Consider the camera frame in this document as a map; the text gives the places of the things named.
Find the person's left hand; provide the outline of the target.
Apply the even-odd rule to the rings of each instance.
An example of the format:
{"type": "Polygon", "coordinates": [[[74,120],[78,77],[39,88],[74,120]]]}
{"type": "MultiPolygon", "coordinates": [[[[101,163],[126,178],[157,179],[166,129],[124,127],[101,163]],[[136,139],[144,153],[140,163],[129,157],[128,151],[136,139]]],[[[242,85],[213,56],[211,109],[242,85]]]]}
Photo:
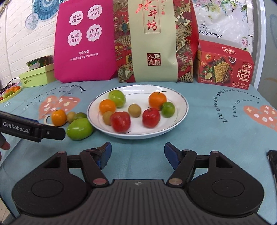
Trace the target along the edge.
{"type": "Polygon", "coordinates": [[[10,149],[10,144],[6,141],[6,138],[2,134],[0,134],[0,148],[2,150],[10,149]]]}

